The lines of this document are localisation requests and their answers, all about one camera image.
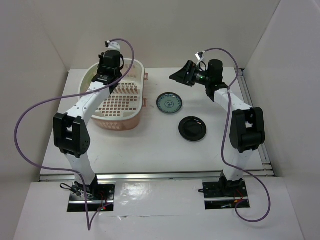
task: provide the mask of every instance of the wall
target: wall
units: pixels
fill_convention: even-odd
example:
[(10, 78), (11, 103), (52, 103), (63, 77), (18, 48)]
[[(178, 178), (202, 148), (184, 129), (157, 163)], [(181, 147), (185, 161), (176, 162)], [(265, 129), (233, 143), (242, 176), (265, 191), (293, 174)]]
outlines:
[[(30, 182), (38, 169), (19, 156), (14, 127), (24, 110), (60, 95), (67, 70), (32, 9), (24, 0), (0, 2), (0, 235), (13, 239)], [(26, 155), (43, 161), (58, 102), (31, 112), (19, 131)]]
[[(129, 40), (145, 67), (181, 67), (196, 52), (220, 47), (244, 68), (280, 0), (29, 1), (66, 67), (84, 69), (113, 38)], [(233, 66), (227, 55), (213, 56)]]
[(282, 0), (244, 76), (304, 237), (319, 239), (320, 1)]

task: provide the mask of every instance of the white surface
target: white surface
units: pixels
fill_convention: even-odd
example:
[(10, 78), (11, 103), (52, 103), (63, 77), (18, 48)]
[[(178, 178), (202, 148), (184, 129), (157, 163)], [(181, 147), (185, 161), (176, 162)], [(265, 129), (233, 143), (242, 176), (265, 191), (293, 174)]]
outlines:
[[(89, 68), (113, 38), (129, 40), (147, 68), (180, 67), (214, 47), (244, 68), (279, 1), (29, 0), (68, 69)], [(130, 54), (123, 44), (121, 51)], [(225, 53), (214, 54), (233, 67)]]
[[(161, 172), (195, 172), (221, 171), (225, 165), (221, 160), (221, 143), (226, 124), (226, 111), (213, 103), (206, 95), (205, 87), (189, 87), (169, 79), (178, 68), (147, 68), (149, 80), (144, 84), (144, 98), (147, 107), (142, 109), (140, 124), (129, 131), (110, 131), (88, 124), (91, 145), (89, 160), (95, 173), (161, 173)], [(69, 73), (63, 95), (77, 92), (84, 69)], [(235, 77), (233, 68), (225, 68), (224, 81), (229, 84)], [(241, 91), (238, 82), (232, 91), (239, 98)], [(157, 108), (157, 97), (164, 92), (174, 92), (183, 101), (182, 109), (173, 115), (164, 114)], [(74, 105), (76, 98), (63, 99), (59, 112), (64, 113)], [(197, 116), (207, 127), (207, 133), (200, 142), (183, 139), (178, 131), (179, 122), (187, 116)], [(226, 141), (225, 157), (230, 159), (233, 148)], [(69, 168), (59, 149), (54, 146), (51, 135), (44, 166)], [(248, 161), (247, 169), (262, 169), (260, 155), (255, 152)], [(41, 170), (42, 175), (54, 175), (56, 171)]]
[(320, 2), (282, 0), (244, 71), (306, 240), (319, 239)]
[[(67, 212), (69, 191), (62, 190), (58, 182), (33, 183), (14, 240), (302, 240), (284, 181), (274, 177), (262, 180), (270, 190), (272, 207), (259, 223), (243, 222), (234, 209), (205, 210), (199, 180), (127, 182), (115, 189), (122, 195), (118, 200), (127, 200), (127, 204), (116, 201), (114, 209), (119, 214), (100, 213), (91, 231), (84, 212)], [(246, 184), (251, 208), (239, 211), (256, 219), (266, 212), (268, 200), (256, 180), (248, 178)]]
[[(67, 78), (67, 70), (25, 0), (0, 1), (0, 74), (0, 239), (12, 240), (30, 182), (39, 172), (15, 148), (16, 122), (31, 105), (61, 95)], [(57, 107), (57, 102), (39, 107), (20, 126), (20, 146), (38, 164), (44, 159)]]

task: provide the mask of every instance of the basket handle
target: basket handle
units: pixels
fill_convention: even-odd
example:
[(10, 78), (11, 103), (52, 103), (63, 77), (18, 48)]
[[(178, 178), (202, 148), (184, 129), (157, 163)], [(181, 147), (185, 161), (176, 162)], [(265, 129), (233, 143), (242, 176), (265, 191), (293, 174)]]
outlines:
[(142, 107), (146, 107), (147, 106), (147, 99), (146, 98), (143, 98), (142, 99)]

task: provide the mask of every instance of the plastic basket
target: plastic basket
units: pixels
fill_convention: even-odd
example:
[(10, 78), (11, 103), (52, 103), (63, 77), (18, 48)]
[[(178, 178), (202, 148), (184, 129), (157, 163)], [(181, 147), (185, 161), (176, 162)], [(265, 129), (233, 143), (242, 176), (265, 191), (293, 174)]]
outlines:
[[(124, 74), (131, 59), (124, 59)], [(88, 90), (92, 78), (97, 74), (98, 63), (89, 68), (82, 78), (78, 92)], [(101, 128), (113, 131), (125, 131), (138, 126), (141, 118), (142, 107), (147, 105), (147, 99), (143, 98), (144, 81), (148, 80), (148, 74), (141, 62), (134, 60), (133, 66), (117, 88), (103, 101), (92, 115), (92, 120)]]

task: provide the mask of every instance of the purple cable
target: purple cable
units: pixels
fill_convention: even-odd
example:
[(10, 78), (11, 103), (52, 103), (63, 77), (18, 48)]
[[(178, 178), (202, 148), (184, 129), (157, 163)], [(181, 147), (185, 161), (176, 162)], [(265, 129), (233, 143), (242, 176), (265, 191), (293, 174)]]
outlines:
[[(128, 44), (128, 46), (130, 47), (131, 49), (131, 52), (132, 52), (132, 60), (131, 60), (131, 63), (130, 63), (130, 66), (128, 68), (128, 70), (123, 74), (123, 76), (119, 77), (118, 80), (116, 80), (115, 82), (107, 85), (107, 86), (104, 86), (102, 88), (99, 88), (99, 89), (96, 89), (96, 90), (93, 90), (93, 91), (90, 91), (90, 92), (83, 92), (83, 93), (78, 93), (78, 94), (72, 94), (72, 95), (67, 95), (67, 96), (57, 96), (57, 97), (53, 97), (51, 99), (48, 99), (48, 100), (44, 100), (42, 102), (39, 102), (31, 107), (29, 107), (21, 116), (20, 118), (18, 119), (16, 125), (15, 125), (15, 128), (14, 128), (14, 144), (15, 144), (15, 147), (18, 151), (18, 153), (21, 155), (21, 157), (26, 160), (29, 164), (39, 168), (39, 169), (45, 169), (45, 170), (53, 170), (53, 171), (66, 171), (66, 172), (71, 172), (71, 173), (74, 173), (74, 174), (78, 174), (79, 177), (81, 178), (81, 181), (82, 181), (82, 184), (85, 186), (86, 183), (85, 183), (85, 180), (84, 180), (84, 177), (82, 176), (82, 174), (76, 170), (73, 170), (73, 169), (67, 169), (67, 168), (56, 168), (56, 167), (47, 167), (47, 166), (42, 166), (42, 165), (39, 165), (37, 163), (34, 163), (33, 161), (31, 161), (29, 158), (26, 157), (26, 155), (24, 155), (24, 153), (21, 151), (20, 149), (20, 146), (19, 146), (19, 143), (18, 143), (18, 128), (19, 128), (19, 125), (22, 121), (22, 119), (27, 115), (28, 112), (30, 112), (32, 109), (40, 106), (40, 105), (43, 105), (43, 104), (46, 104), (46, 103), (49, 103), (49, 102), (52, 102), (52, 101), (55, 101), (55, 100), (61, 100), (61, 99), (69, 99), (69, 98), (74, 98), (74, 97), (81, 97), (81, 96), (85, 96), (85, 95), (89, 95), (89, 94), (92, 94), (92, 93), (97, 93), (97, 92), (100, 92), (101, 90), (104, 90), (106, 88), (109, 88), (113, 85), (116, 85), (117, 83), (119, 83), (128, 73), (129, 71), (131, 70), (133, 64), (134, 64), (134, 60), (135, 60), (135, 51), (134, 51), (134, 48), (132, 47), (132, 45), (130, 44), (130, 42), (128, 42), (127, 40), (125, 39), (122, 39), (122, 38), (115, 38), (115, 39), (112, 39), (110, 40), (110, 42), (115, 42), (115, 41), (121, 41), (121, 42), (125, 42), (126, 44)], [(89, 218), (89, 211), (88, 211), (88, 197), (87, 197), (87, 189), (86, 187), (83, 188), (83, 191), (84, 191), (84, 207), (85, 207), (85, 214), (86, 214), (86, 222), (87, 222), (87, 227), (88, 227), (88, 230), (90, 231), (91, 230), (91, 225), (92, 225), (92, 221), (94, 220), (94, 217), (98, 214), (98, 212), (110, 205), (111, 203), (108, 203), (108, 204), (105, 204), (103, 205), (102, 207), (98, 208), (98, 210), (94, 213), (94, 215), (92, 216), (91, 220)]]
[(241, 216), (241, 215), (238, 213), (238, 205), (239, 205), (240, 203), (242, 203), (243, 201), (245, 201), (245, 200), (239, 201), (239, 202), (235, 205), (235, 207), (234, 207), (235, 212), (236, 212), (236, 214), (238, 215), (239, 218), (241, 218), (242, 220), (244, 220), (244, 221), (246, 221), (246, 222), (249, 222), (249, 223), (257, 223), (257, 222), (260, 222), (260, 221), (264, 220), (264, 219), (269, 215), (270, 209), (271, 209), (270, 194), (269, 194), (269, 191), (268, 191), (266, 185), (265, 185), (257, 176), (253, 175), (251, 172), (249, 172), (249, 171), (247, 171), (247, 170), (244, 170), (244, 169), (242, 169), (241, 167), (232, 165), (232, 164), (226, 162), (226, 160), (225, 160), (225, 144), (226, 144), (226, 139), (227, 139), (228, 125), (229, 125), (230, 112), (231, 112), (231, 95), (230, 95), (230, 88), (231, 88), (231, 86), (236, 82), (236, 80), (238, 79), (238, 76), (239, 76), (239, 66), (238, 66), (238, 63), (237, 63), (236, 59), (235, 59), (235, 58), (231, 55), (231, 53), (228, 52), (227, 50), (224, 50), (224, 49), (222, 49), (222, 48), (215, 47), (215, 48), (209, 48), (209, 49), (205, 50), (204, 52), (208, 52), (208, 51), (211, 51), (211, 50), (220, 50), (220, 51), (223, 51), (223, 52), (225, 52), (226, 54), (228, 54), (228, 55), (232, 58), (232, 60), (233, 60), (233, 62), (234, 62), (234, 64), (235, 64), (235, 67), (236, 67), (235, 78), (234, 78), (234, 80), (231, 82), (231, 84), (229, 85), (229, 87), (227, 88), (227, 89), (228, 89), (227, 94), (228, 94), (228, 98), (229, 98), (229, 103), (228, 103), (228, 111), (227, 111), (227, 114), (226, 114), (226, 122), (225, 122), (225, 128), (224, 128), (223, 139), (222, 139), (221, 158), (222, 158), (222, 161), (223, 161), (223, 163), (224, 163), (225, 165), (227, 165), (227, 166), (229, 166), (229, 167), (232, 167), (232, 168), (234, 168), (234, 169), (240, 170), (240, 171), (242, 171), (242, 172), (244, 172), (244, 173), (246, 173), (246, 174), (249, 174), (250, 176), (254, 177), (254, 178), (255, 178), (259, 183), (261, 183), (261, 185), (263, 186), (263, 188), (264, 188), (264, 190), (265, 190), (265, 192), (266, 192), (266, 195), (267, 195), (267, 197), (268, 197), (268, 210), (266, 211), (266, 214), (265, 214), (263, 217), (261, 217), (261, 218), (259, 218), (259, 219), (256, 219), (256, 220), (250, 220), (250, 219), (246, 219), (246, 218), (244, 218), (243, 216)]

